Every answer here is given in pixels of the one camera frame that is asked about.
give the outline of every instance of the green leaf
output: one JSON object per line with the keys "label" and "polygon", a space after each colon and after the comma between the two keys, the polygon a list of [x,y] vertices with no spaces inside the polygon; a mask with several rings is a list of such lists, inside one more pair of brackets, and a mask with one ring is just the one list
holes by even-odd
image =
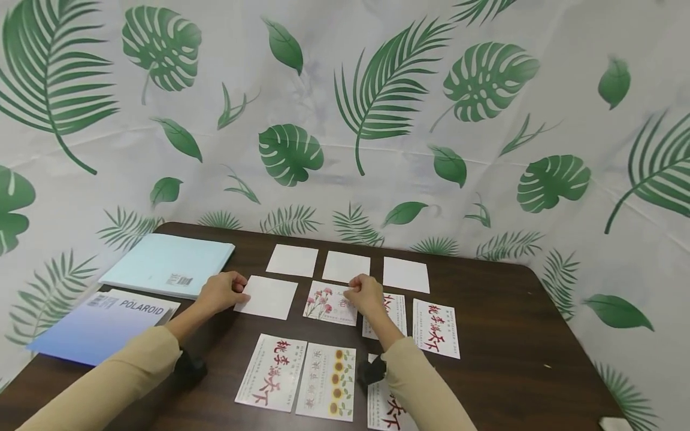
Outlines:
{"label": "green leaf", "polygon": [[141,104],[146,105],[149,78],[165,91],[182,91],[197,76],[201,30],[167,8],[137,6],[125,11],[122,50],[146,70]]}
{"label": "green leaf", "polygon": [[599,95],[614,109],[625,98],[630,89],[628,63],[613,55],[609,56],[609,68],[599,80]]}
{"label": "green leaf", "polygon": [[633,304],[613,295],[596,294],[582,303],[590,307],[602,322],[612,328],[638,328],[644,326],[654,332],[645,315]]}
{"label": "green leaf", "polygon": [[422,208],[426,207],[428,207],[428,205],[422,202],[403,202],[393,208],[388,215],[386,215],[386,220],[381,227],[385,228],[390,224],[406,225],[415,219]]}
{"label": "green leaf", "polygon": [[301,75],[304,59],[299,43],[282,25],[265,17],[262,17],[262,20],[268,28],[268,44],[275,59],[295,69],[297,75]]}
{"label": "green leaf", "polygon": [[369,217],[362,212],[362,206],[358,205],[354,210],[352,203],[348,205],[348,212],[333,211],[333,225],[340,237],[340,241],[357,244],[369,245],[371,247],[382,247],[384,237],[369,223]]}
{"label": "green leaf", "polygon": [[271,126],[259,133],[259,152],[266,171],[281,186],[295,187],[309,179],[307,169],[319,170],[324,165],[319,141],[294,124]]}
{"label": "green leaf", "polygon": [[12,211],[28,207],[35,200],[36,192],[31,183],[0,165],[0,256],[17,248],[17,236],[29,228],[29,219]]}
{"label": "green leaf", "polygon": [[410,112],[414,102],[422,101],[428,90],[414,78],[421,74],[434,74],[428,69],[429,63],[440,58],[430,57],[431,51],[445,48],[451,40],[444,33],[454,27],[450,23],[430,22],[421,32],[424,20],[417,25],[412,23],[392,39],[384,43],[371,57],[359,80],[359,67],[364,50],[359,56],[348,94],[344,68],[340,72],[341,86],[338,87],[336,74],[333,86],[340,115],[345,124],[356,135],[355,162],[360,175],[364,175],[359,160],[359,141],[361,139],[385,139],[409,133],[412,127]]}
{"label": "green leaf", "polygon": [[436,171],[436,175],[452,183],[458,183],[460,188],[462,188],[467,180],[465,160],[462,160],[462,157],[458,156],[450,148],[434,145],[429,145],[428,147],[434,156],[433,168]]}
{"label": "green leaf", "polygon": [[194,139],[192,134],[187,131],[187,129],[169,118],[154,117],[152,120],[163,126],[163,131],[166,133],[166,136],[173,147],[175,147],[181,153],[187,154],[188,156],[194,157],[195,159],[203,162],[201,159],[201,150],[199,150],[197,141]]}
{"label": "green leaf", "polygon": [[564,197],[577,201],[589,185],[591,171],[573,155],[550,156],[527,166],[517,186],[517,201],[524,211],[550,210]]}
{"label": "green leaf", "polygon": [[151,190],[151,206],[156,208],[161,202],[175,202],[179,196],[179,185],[182,184],[177,178],[164,177],[156,181]]}
{"label": "green leaf", "polygon": [[632,194],[678,214],[690,217],[690,114],[683,117],[663,138],[654,138],[667,112],[648,129],[652,117],[642,127],[628,158],[630,189],[615,205],[605,234],[623,202]]}

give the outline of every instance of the palm leaf print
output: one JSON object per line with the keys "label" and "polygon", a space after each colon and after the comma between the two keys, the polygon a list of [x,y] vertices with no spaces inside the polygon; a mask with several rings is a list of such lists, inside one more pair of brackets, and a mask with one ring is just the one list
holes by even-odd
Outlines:
{"label": "palm leaf print", "polygon": [[605,234],[611,231],[613,219],[632,194],[652,205],[690,217],[690,114],[653,144],[666,114],[664,112],[651,129],[652,117],[649,117],[637,135],[628,158],[632,189],[615,205]]}
{"label": "palm leaf print", "polygon": [[88,267],[95,257],[76,264],[70,250],[45,262],[44,272],[34,272],[34,281],[18,291],[19,300],[10,307],[12,327],[5,338],[27,345],[72,311],[88,288],[87,280],[97,271]]}
{"label": "palm leaf print", "polygon": [[0,69],[0,112],[29,127],[52,133],[67,156],[90,174],[97,171],[79,160],[63,137],[116,112],[111,94],[95,91],[114,84],[87,79],[108,74],[112,63],[82,51],[84,45],[105,42],[81,37],[100,26],[80,26],[97,1],[21,0],[2,27],[7,69]]}
{"label": "palm leaf print", "polygon": [[336,227],[335,231],[340,241],[371,247],[384,245],[383,235],[369,223],[369,217],[364,215],[361,205],[353,209],[350,203],[347,214],[333,211],[333,225]]}
{"label": "palm leaf print", "polygon": [[341,87],[338,88],[336,74],[333,73],[335,97],[340,114],[357,138],[355,140],[355,161],[360,175],[364,175],[359,160],[359,142],[362,139],[383,139],[409,133],[412,126],[411,112],[413,102],[422,101],[421,96],[428,90],[413,77],[419,74],[434,74],[427,63],[440,58],[427,57],[428,53],[447,45],[444,33],[453,29],[451,23],[430,22],[421,32],[424,20],[417,25],[412,23],[374,53],[359,80],[359,67],[362,64],[362,50],[353,79],[351,93],[345,83],[345,71],[341,69]]}
{"label": "palm leaf print", "polygon": [[653,431],[659,428],[653,422],[659,416],[654,414],[654,410],[649,407],[649,400],[630,383],[628,377],[609,365],[595,362],[594,366],[634,431]]}

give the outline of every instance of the palm frond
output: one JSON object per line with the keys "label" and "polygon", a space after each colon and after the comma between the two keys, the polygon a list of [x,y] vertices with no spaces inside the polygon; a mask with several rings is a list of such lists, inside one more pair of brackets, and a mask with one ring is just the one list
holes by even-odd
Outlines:
{"label": "palm frond", "polygon": [[371,247],[384,245],[383,235],[369,223],[369,217],[364,215],[361,205],[353,210],[350,203],[347,214],[333,211],[333,225],[340,241]]}
{"label": "palm frond", "polygon": [[649,406],[649,400],[630,383],[628,377],[603,363],[595,362],[594,366],[634,431],[659,429],[653,422],[659,416],[654,414],[654,410]]}
{"label": "palm frond", "polygon": [[323,223],[311,219],[315,211],[316,209],[303,205],[298,205],[294,211],[292,205],[288,208],[278,208],[259,222],[259,228],[265,234],[284,237],[291,237],[295,233],[304,235],[307,232],[317,232],[316,226]]}
{"label": "palm frond", "polygon": [[73,250],[44,263],[42,274],[34,271],[34,280],[18,291],[17,302],[10,307],[11,328],[5,338],[17,345],[27,345],[65,317],[88,288],[87,280],[97,268],[87,265],[96,256],[75,265]]}
{"label": "palm frond", "polygon": [[487,261],[501,261],[503,259],[517,259],[526,254],[534,256],[535,250],[542,248],[534,244],[543,238],[539,232],[506,232],[496,235],[486,243],[477,247],[477,259]]}

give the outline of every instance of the leaf print backdrop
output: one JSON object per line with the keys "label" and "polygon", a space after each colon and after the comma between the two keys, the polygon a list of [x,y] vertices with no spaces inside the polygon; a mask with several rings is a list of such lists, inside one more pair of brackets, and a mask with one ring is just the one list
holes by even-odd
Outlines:
{"label": "leaf print backdrop", "polygon": [[528,265],[633,428],[685,429],[682,0],[1,0],[0,17],[0,388],[35,332],[183,221]]}

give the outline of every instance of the printed card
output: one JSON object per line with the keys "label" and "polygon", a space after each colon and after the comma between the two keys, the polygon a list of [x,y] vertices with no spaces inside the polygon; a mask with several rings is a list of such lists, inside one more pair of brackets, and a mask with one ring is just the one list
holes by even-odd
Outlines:
{"label": "printed card", "polygon": [[357,326],[357,308],[343,296],[348,289],[347,286],[312,281],[302,316]]}
{"label": "printed card", "polygon": [[[369,362],[376,358],[369,355]],[[419,431],[417,424],[388,388],[386,380],[369,385],[366,395],[367,428],[381,431]]]}
{"label": "printed card", "polygon": [[306,341],[261,334],[235,403],[292,411],[306,345]]}
{"label": "printed card", "polygon": [[309,343],[295,413],[352,422],[356,352]]}
{"label": "printed card", "polygon": [[455,308],[415,299],[413,338],[422,350],[460,359]]}
{"label": "printed card", "polygon": [[[402,334],[407,337],[407,313],[405,313],[405,296],[398,295],[394,293],[384,293],[384,307],[386,307],[386,312],[388,317],[391,318],[395,326],[402,332]],[[371,338],[378,340],[379,337],[376,336],[374,331],[369,325],[369,321],[364,318],[362,324],[362,336],[366,338]]]}

